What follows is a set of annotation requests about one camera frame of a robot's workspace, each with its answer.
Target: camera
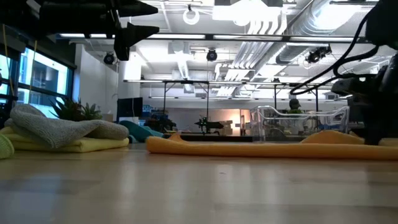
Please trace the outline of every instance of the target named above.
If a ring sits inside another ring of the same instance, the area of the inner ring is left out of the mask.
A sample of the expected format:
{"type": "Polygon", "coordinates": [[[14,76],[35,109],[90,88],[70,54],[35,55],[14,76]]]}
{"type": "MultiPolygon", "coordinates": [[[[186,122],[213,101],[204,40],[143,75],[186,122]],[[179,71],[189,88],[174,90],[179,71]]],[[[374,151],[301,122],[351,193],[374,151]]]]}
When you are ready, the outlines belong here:
{"type": "Polygon", "coordinates": [[[209,49],[209,52],[207,53],[207,61],[209,62],[214,62],[215,60],[217,60],[217,53],[215,49],[209,49]]]}
{"type": "Polygon", "coordinates": [[[104,57],[104,63],[107,65],[114,65],[117,62],[117,58],[113,52],[106,53],[104,57]]]}

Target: window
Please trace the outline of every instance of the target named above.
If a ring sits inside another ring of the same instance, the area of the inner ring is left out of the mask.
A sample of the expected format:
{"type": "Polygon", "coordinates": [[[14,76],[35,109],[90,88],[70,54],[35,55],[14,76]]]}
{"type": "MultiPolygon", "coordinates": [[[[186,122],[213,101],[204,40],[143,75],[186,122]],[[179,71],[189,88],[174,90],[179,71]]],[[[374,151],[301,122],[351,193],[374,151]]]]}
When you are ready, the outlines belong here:
{"type": "Polygon", "coordinates": [[[56,113],[50,104],[51,101],[55,103],[55,100],[62,102],[62,99],[56,96],[46,95],[43,93],[18,88],[17,104],[28,103],[40,110],[48,118],[57,118],[53,115],[56,113]]]}
{"type": "Polygon", "coordinates": [[[21,54],[19,83],[66,95],[70,69],[31,49],[21,54]]]}
{"type": "Polygon", "coordinates": [[[2,78],[8,78],[8,68],[11,64],[11,59],[7,59],[6,56],[0,55],[0,74],[2,78]]]}
{"type": "MultiPolygon", "coordinates": [[[[8,85],[7,84],[2,84],[1,86],[0,86],[0,94],[4,94],[4,95],[6,95],[6,94],[8,94],[8,85]]],[[[1,99],[0,98],[0,103],[7,103],[7,100],[6,99],[1,99]]]]}
{"type": "Polygon", "coordinates": [[[21,54],[17,104],[28,103],[48,118],[57,118],[51,106],[67,97],[72,70],[31,49],[21,54]]]}

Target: ceiling light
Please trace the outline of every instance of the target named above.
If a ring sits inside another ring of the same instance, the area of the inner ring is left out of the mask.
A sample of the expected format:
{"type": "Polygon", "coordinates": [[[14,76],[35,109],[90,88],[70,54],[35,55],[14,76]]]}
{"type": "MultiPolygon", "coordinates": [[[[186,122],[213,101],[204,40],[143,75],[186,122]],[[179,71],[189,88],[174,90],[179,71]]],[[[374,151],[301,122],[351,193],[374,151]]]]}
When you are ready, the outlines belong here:
{"type": "Polygon", "coordinates": [[[288,46],[294,46],[294,47],[328,47],[329,44],[323,44],[323,43],[286,43],[288,46]]]}
{"type": "Polygon", "coordinates": [[[282,40],[282,37],[273,35],[214,35],[215,40],[246,40],[246,41],[268,41],[275,42],[282,40]]]}
{"type": "Polygon", "coordinates": [[[243,84],[244,82],[224,82],[224,81],[210,81],[210,84],[243,84]]]}
{"type": "Polygon", "coordinates": [[[85,38],[84,34],[60,34],[64,38],[85,38]]]}
{"type": "Polygon", "coordinates": [[[202,100],[202,97],[179,97],[179,99],[186,99],[186,100],[202,100]]]}
{"type": "Polygon", "coordinates": [[[352,37],[291,37],[290,41],[349,44],[353,41],[353,38],[352,37]]]}
{"type": "Polygon", "coordinates": [[[262,78],[270,78],[285,68],[286,65],[264,65],[262,68],[260,68],[259,73],[261,74],[262,78]]]}
{"type": "Polygon", "coordinates": [[[167,5],[187,5],[187,4],[191,4],[192,6],[201,6],[203,3],[201,1],[142,1],[143,3],[146,4],[160,4],[160,3],[164,3],[167,5]]]}
{"type": "Polygon", "coordinates": [[[203,40],[205,35],[203,34],[154,34],[148,39],[191,39],[191,40],[203,40]]]}
{"type": "Polygon", "coordinates": [[[162,83],[162,80],[123,80],[124,82],[133,82],[133,83],[162,83]]]}
{"type": "Polygon", "coordinates": [[[248,82],[248,85],[281,85],[281,83],[271,83],[271,82],[248,82]]]}
{"type": "Polygon", "coordinates": [[[106,34],[91,34],[91,38],[106,38],[106,34]]]}
{"type": "Polygon", "coordinates": [[[347,99],[347,98],[349,98],[349,97],[352,97],[352,95],[342,96],[342,97],[339,97],[339,99],[347,99]]]}
{"type": "MultiPolygon", "coordinates": [[[[60,37],[63,38],[85,38],[84,34],[60,34],[60,37]]],[[[106,39],[106,34],[90,34],[91,38],[94,39],[106,39]]]]}
{"type": "Polygon", "coordinates": [[[176,97],[174,97],[174,96],[166,96],[166,97],[164,97],[164,96],[149,96],[148,98],[150,98],[150,99],[164,99],[164,98],[166,98],[166,99],[176,99],[176,97]]]}

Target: wall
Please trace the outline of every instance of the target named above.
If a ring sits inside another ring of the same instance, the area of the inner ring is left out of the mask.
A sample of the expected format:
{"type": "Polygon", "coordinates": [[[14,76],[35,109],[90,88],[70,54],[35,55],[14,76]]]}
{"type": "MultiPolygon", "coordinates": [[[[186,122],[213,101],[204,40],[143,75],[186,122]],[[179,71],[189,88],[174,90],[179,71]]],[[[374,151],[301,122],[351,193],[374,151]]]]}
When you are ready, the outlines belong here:
{"type": "Polygon", "coordinates": [[[116,119],[118,74],[100,62],[86,50],[76,45],[73,99],[81,99],[83,105],[97,104],[102,113],[112,113],[116,119]]]}

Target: black pole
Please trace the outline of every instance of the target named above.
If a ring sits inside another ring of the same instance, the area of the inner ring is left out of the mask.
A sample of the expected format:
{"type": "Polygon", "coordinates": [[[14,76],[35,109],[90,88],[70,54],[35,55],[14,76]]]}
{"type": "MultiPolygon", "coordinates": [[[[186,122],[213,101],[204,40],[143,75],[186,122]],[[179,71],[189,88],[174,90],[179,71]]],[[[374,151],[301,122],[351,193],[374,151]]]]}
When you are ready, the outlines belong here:
{"type": "Polygon", "coordinates": [[[209,121],[209,89],[210,89],[210,84],[207,84],[207,111],[206,111],[207,121],[209,121]]]}
{"type": "Polygon", "coordinates": [[[276,109],[276,85],[274,85],[274,108],[276,109]]]}
{"type": "Polygon", "coordinates": [[[315,107],[317,109],[317,112],[319,111],[319,106],[318,106],[318,88],[315,89],[315,107]]]}
{"type": "Polygon", "coordinates": [[[163,98],[163,115],[166,116],[166,84],[164,83],[164,98],[163,98]]]}

